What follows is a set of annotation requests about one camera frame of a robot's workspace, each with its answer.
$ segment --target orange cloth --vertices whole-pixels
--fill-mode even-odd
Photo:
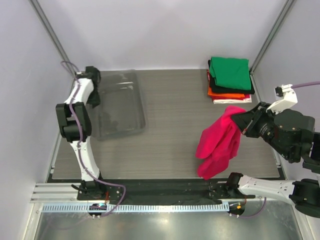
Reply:
[[[211,97],[224,97],[227,99],[244,99],[245,95],[242,93],[215,93],[212,92],[211,87],[208,85],[208,96]]]

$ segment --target white wall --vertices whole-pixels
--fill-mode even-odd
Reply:
[[[285,0],[39,0],[69,58],[100,70],[198,69],[258,54]]]
[[[254,72],[258,92],[263,101],[275,101],[274,87],[320,81],[320,1],[297,0],[279,33]],[[320,85],[297,88],[298,104],[292,109],[316,119],[320,132]],[[302,169],[302,163],[289,164],[282,159],[289,179],[316,179]],[[315,239],[320,239],[320,219],[309,218]]]
[[[35,183],[48,173],[55,105],[71,79],[28,1],[2,1],[0,32],[0,238],[21,240]]]

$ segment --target black cloth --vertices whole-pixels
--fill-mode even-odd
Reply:
[[[210,68],[210,64],[211,64],[211,60],[208,60],[208,66]],[[216,93],[216,94],[255,94],[255,88],[254,85],[252,84],[252,80],[251,81],[251,90],[242,90],[242,89],[234,89],[234,88],[227,88],[227,87],[223,87],[223,86],[217,86],[216,85],[216,81],[215,81],[215,77],[212,77],[211,74],[209,73],[209,86],[212,90],[212,92]]]

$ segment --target folded green shirt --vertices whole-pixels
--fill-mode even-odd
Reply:
[[[211,57],[209,72],[217,86],[251,90],[248,59]]]

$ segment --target gray container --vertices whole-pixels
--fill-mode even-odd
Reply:
[[[134,70],[102,74],[98,92],[100,105],[88,109],[94,138],[103,141],[144,130],[145,111]]]

